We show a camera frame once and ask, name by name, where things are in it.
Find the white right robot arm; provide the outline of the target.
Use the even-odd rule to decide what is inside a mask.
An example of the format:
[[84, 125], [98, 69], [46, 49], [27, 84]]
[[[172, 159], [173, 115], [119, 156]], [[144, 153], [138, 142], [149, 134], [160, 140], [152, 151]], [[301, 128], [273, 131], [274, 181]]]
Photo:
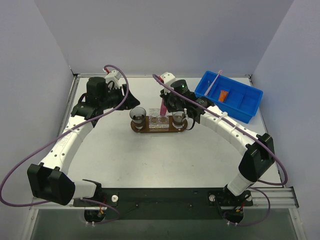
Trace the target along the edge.
[[209, 128], [229, 142], [241, 155], [237, 174], [225, 186], [226, 192], [239, 197], [274, 165], [274, 143], [265, 133], [248, 130], [223, 112], [205, 96], [197, 97], [184, 79], [171, 81], [160, 91], [168, 112], [183, 112], [194, 122]]

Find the clear textured toothbrush holder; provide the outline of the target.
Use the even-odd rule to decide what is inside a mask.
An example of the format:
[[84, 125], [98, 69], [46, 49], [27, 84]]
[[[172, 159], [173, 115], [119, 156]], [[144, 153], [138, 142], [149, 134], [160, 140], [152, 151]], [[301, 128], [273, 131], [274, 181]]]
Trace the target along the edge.
[[149, 130], [151, 132], [168, 131], [170, 126], [169, 116], [161, 116], [160, 108], [150, 108], [148, 112]]

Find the orange toothpaste tube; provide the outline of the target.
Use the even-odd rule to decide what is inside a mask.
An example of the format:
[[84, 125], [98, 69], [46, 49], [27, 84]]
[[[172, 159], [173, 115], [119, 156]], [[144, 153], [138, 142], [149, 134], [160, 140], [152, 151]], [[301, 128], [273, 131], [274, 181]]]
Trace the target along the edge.
[[219, 95], [219, 97], [218, 97], [218, 101], [223, 103], [223, 102], [226, 100], [228, 94], [229, 94], [228, 91], [226, 91], [226, 90], [221, 90], [221, 91], [220, 91], [220, 95]]

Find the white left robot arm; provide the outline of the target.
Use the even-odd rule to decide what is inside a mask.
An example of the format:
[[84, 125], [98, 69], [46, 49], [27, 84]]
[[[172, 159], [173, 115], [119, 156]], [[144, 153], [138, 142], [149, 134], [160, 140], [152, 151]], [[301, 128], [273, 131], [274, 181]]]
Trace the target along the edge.
[[72, 181], [68, 177], [70, 165], [86, 136], [106, 110], [131, 110], [139, 104], [127, 83], [118, 85], [116, 80], [89, 78], [86, 92], [73, 107], [62, 137], [39, 164], [31, 164], [27, 169], [33, 196], [63, 206], [72, 199], [80, 198], [92, 206], [100, 204], [103, 199], [98, 189], [100, 183], [85, 179]]

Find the magenta toothpaste tube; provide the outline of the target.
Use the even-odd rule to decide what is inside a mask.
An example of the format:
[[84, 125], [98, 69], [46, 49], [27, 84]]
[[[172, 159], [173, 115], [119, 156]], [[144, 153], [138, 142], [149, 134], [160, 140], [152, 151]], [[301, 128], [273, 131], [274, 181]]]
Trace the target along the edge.
[[160, 106], [160, 115], [161, 116], [165, 116], [167, 113], [167, 108], [165, 106], [165, 102], [164, 102], [164, 99], [162, 99], [161, 101], [161, 106]]

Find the dark glass cup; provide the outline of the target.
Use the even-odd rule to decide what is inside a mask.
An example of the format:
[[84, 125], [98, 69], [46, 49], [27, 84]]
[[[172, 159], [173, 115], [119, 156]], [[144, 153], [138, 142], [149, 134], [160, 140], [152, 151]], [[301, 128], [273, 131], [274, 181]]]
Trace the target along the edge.
[[137, 130], [142, 130], [145, 127], [146, 115], [146, 110], [140, 106], [137, 106], [130, 111], [129, 116], [131, 118], [131, 121], [134, 123], [134, 127]]
[[172, 113], [172, 125], [178, 130], [182, 130], [188, 125], [186, 115], [183, 111]]

